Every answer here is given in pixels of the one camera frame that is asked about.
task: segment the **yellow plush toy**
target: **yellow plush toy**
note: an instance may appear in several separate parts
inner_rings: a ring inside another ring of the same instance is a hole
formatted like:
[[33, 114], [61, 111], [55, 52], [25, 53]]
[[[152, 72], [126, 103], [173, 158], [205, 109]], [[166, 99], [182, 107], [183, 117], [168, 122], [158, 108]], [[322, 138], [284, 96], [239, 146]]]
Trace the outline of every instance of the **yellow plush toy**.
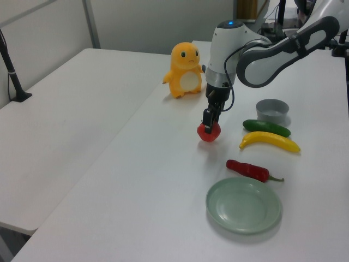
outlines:
[[201, 91], [201, 75], [199, 65], [200, 54], [192, 43], [179, 43], [172, 49], [171, 69], [165, 75], [163, 84], [169, 83], [173, 97], [180, 98], [185, 93]]

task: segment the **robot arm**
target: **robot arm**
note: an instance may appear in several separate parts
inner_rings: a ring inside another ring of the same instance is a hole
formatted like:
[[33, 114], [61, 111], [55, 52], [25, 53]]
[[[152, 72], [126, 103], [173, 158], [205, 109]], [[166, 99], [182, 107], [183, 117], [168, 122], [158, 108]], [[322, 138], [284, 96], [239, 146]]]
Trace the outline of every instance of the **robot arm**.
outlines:
[[224, 104], [230, 92], [233, 94], [236, 75], [249, 87], [269, 84], [283, 69], [348, 29], [347, 14], [349, 0], [318, 0], [306, 24], [273, 46], [243, 23], [221, 23], [214, 31], [206, 70], [208, 108], [202, 120], [205, 133], [212, 132], [213, 123], [226, 111]]

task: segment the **gray bowl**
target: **gray bowl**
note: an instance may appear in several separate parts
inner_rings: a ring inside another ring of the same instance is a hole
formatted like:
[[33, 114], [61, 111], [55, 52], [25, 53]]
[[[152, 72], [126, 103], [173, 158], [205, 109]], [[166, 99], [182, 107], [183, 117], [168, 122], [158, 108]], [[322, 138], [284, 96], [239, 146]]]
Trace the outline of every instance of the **gray bowl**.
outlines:
[[285, 121], [288, 105], [277, 99], [265, 99], [256, 104], [257, 116], [259, 120], [279, 124]]

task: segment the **ceramic plate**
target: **ceramic plate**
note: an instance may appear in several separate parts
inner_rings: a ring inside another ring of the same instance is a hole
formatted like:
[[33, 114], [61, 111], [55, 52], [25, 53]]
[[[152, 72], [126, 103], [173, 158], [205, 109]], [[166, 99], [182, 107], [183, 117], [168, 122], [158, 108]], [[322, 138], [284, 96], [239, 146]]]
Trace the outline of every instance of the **ceramic plate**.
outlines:
[[278, 196], [264, 183], [248, 177], [227, 178], [213, 185], [206, 207], [219, 225], [239, 234], [265, 231], [281, 218]]

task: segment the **green cucumber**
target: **green cucumber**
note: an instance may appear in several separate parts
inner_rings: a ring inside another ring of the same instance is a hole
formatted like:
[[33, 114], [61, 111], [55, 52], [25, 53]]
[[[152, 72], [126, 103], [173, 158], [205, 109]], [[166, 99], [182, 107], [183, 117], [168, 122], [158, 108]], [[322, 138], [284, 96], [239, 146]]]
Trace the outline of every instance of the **green cucumber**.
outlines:
[[267, 121], [249, 119], [249, 120], [245, 120], [242, 123], [242, 125], [244, 126], [244, 128], [246, 128], [246, 130], [250, 132], [263, 131], [263, 132], [274, 133], [284, 137], [288, 137], [291, 135], [291, 131], [289, 131], [287, 128], [282, 127], [278, 124], [267, 122]]

